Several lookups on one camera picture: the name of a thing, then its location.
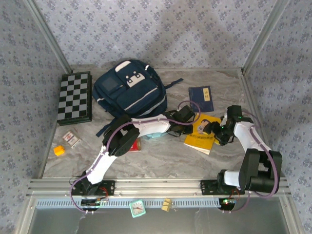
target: light blue object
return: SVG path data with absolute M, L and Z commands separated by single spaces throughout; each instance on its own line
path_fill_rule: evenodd
M 166 135 L 167 133 L 152 133 L 152 134 L 148 134 L 143 136 L 143 139 L 145 140 L 149 140 L 152 138 L 158 138 L 158 137 L 162 137 L 163 135 Z
M 131 211 L 133 218 L 146 214 L 143 200 L 136 200 L 136 201 L 130 202 L 129 206 L 130 206 L 130 211 Z M 139 211 L 135 210 L 134 206 L 140 206 L 142 210 L 139 210 Z

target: red object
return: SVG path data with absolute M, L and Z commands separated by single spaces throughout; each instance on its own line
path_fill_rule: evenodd
M 141 140 L 140 138 L 136 139 L 133 145 L 131 146 L 129 152 L 138 152 L 141 151 Z

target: patterned wall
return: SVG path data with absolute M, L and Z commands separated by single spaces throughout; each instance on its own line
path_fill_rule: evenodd
M 242 67 L 276 0 L 37 0 L 70 64 Z
M 248 74 L 270 145 L 283 155 L 306 233 L 312 234 L 312 2 L 291 0 Z
M 22 0 L 0 8 L 0 233 L 9 234 L 38 176 L 64 71 Z

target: chessboard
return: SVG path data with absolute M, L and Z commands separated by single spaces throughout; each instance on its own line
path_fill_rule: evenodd
M 58 123 L 62 125 L 92 120 L 92 76 L 90 72 L 62 76 Z

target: alarm clock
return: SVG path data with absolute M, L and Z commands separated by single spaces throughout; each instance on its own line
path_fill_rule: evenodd
M 129 206 L 133 218 L 139 217 L 146 213 L 144 202 L 142 200 L 130 202 Z

